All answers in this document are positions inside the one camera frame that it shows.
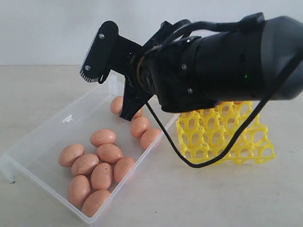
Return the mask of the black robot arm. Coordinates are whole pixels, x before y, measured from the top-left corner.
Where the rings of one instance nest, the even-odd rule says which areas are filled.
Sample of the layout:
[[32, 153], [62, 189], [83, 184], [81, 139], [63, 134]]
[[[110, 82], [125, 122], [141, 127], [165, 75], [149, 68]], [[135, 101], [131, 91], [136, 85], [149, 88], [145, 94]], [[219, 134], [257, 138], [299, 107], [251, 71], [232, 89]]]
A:
[[303, 24], [288, 16], [163, 22], [128, 63], [119, 115], [132, 120], [152, 96], [168, 113], [261, 100], [302, 49]]

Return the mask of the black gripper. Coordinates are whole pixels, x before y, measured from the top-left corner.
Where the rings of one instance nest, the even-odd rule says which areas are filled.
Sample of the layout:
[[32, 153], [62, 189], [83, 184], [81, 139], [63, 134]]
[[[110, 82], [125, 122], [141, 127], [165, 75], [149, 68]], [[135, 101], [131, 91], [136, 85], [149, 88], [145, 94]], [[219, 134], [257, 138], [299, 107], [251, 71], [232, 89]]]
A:
[[118, 36], [111, 55], [111, 69], [125, 77], [120, 118], [130, 122], [155, 94], [154, 85], [142, 87], [138, 81], [138, 69], [144, 59], [144, 54], [161, 45], [173, 32], [187, 24], [189, 24], [189, 20], [180, 20], [174, 24], [164, 21], [159, 30], [142, 46], [120, 35]]

